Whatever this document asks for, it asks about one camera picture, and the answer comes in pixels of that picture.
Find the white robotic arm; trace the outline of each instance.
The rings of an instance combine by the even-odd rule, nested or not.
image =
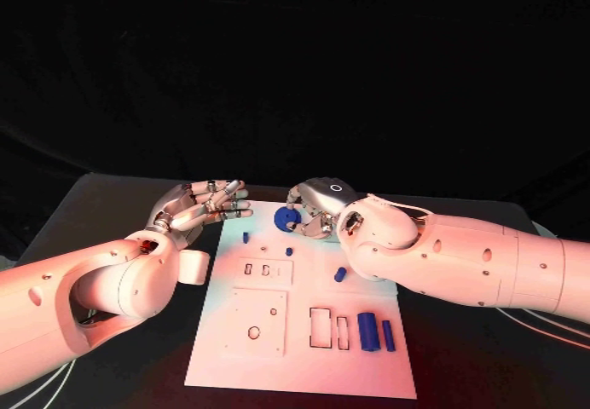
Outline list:
[[[203,224],[252,214],[245,196],[240,181],[178,185],[145,230],[0,273],[0,394],[154,316],[177,281],[203,283],[209,255],[183,249]],[[77,320],[74,304],[96,314]]]
[[[467,217],[353,198],[337,179],[310,179],[287,198],[314,216],[288,228],[336,235],[354,272],[474,307],[530,308],[590,323],[590,244],[549,239]],[[409,217],[402,207],[418,209]]]

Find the blue cylindrical block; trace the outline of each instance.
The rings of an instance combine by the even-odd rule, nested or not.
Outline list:
[[[390,332],[390,322],[383,321],[383,337],[385,337],[385,347],[389,352],[395,351],[395,344],[393,344],[393,334]]]
[[[367,352],[380,350],[377,343],[377,321],[373,313],[359,313],[360,349]]]
[[[346,269],[340,267],[334,274],[334,281],[340,282],[344,279],[344,276],[346,276]]]

